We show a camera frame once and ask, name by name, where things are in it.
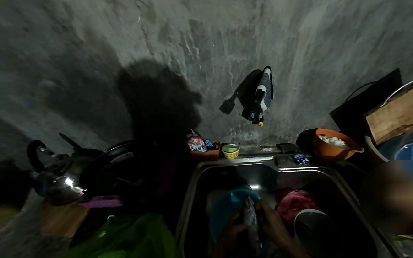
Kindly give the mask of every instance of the wire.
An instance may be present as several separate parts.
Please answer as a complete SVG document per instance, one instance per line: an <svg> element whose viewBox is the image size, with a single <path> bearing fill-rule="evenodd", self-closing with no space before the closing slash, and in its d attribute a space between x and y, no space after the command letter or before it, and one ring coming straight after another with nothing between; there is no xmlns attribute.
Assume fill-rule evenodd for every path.
<svg viewBox="0 0 413 258"><path fill-rule="evenodd" d="M380 107L385 106L385 104L387 103L388 100L390 100L391 97L393 97L394 94L396 94L396 92L400 91L402 88L406 87L407 85L413 83L413 81L408 82L406 84L404 84L403 86L401 86L399 89L397 89L396 91L394 91L390 96L388 96L388 98L383 102L383 104Z"/></svg>
<svg viewBox="0 0 413 258"><path fill-rule="evenodd" d="M346 102L348 101L348 99L349 99L353 94L355 94L355 92L357 92L359 89L361 89L362 87L368 86L368 85L373 84L373 83L376 83L376 82L377 82L377 81L369 82L369 83L366 83L365 85L359 87L358 89L356 89L355 91L353 91L353 92L347 97L347 99L344 101L344 103L346 103Z"/></svg>

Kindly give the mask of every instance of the concrete wall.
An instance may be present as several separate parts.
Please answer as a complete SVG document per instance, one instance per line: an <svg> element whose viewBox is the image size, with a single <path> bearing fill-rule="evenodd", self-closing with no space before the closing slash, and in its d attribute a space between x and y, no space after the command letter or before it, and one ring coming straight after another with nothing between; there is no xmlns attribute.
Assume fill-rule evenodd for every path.
<svg viewBox="0 0 413 258"><path fill-rule="evenodd" d="M260 128L233 95L266 65L275 100ZM329 112L396 67L413 79L410 0L0 0L0 158L29 139L70 151L58 132L101 149L188 128L294 141L335 129Z"/></svg>

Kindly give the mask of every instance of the blue bowl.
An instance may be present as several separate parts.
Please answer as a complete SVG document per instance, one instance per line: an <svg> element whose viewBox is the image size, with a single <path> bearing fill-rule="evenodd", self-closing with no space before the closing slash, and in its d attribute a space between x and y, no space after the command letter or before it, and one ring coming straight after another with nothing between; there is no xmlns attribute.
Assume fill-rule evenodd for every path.
<svg viewBox="0 0 413 258"><path fill-rule="evenodd" d="M248 196L254 203L261 200L261 197L252 191L238 189L226 193L215 203L210 216L210 236L214 244L217 244L217 238L223 232L230 217L241 209Z"/></svg>

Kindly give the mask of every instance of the wooden board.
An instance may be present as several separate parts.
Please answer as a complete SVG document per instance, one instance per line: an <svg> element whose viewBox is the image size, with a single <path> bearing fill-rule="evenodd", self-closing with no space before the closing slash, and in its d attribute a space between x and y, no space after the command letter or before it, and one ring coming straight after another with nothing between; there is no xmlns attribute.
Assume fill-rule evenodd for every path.
<svg viewBox="0 0 413 258"><path fill-rule="evenodd" d="M71 203L52 206L44 203L41 217L41 232L51 236L73 237L86 218L89 209Z"/></svg>
<svg viewBox="0 0 413 258"><path fill-rule="evenodd" d="M413 89L367 115L366 121L377 145L399 135L399 128L413 124Z"/></svg>

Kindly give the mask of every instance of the stainless steel sink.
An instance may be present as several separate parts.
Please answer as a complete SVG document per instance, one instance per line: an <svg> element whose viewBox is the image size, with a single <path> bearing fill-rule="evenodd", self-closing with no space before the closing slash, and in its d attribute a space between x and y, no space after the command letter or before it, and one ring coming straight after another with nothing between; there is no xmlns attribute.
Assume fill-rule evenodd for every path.
<svg viewBox="0 0 413 258"><path fill-rule="evenodd" d="M200 163L192 174L176 228L181 257L211 255L209 215L225 192L248 189L274 207L275 191L288 187L312 193L318 206L342 228L345 257L401 257L393 244L364 219L358 200L336 171L296 166L284 154Z"/></svg>

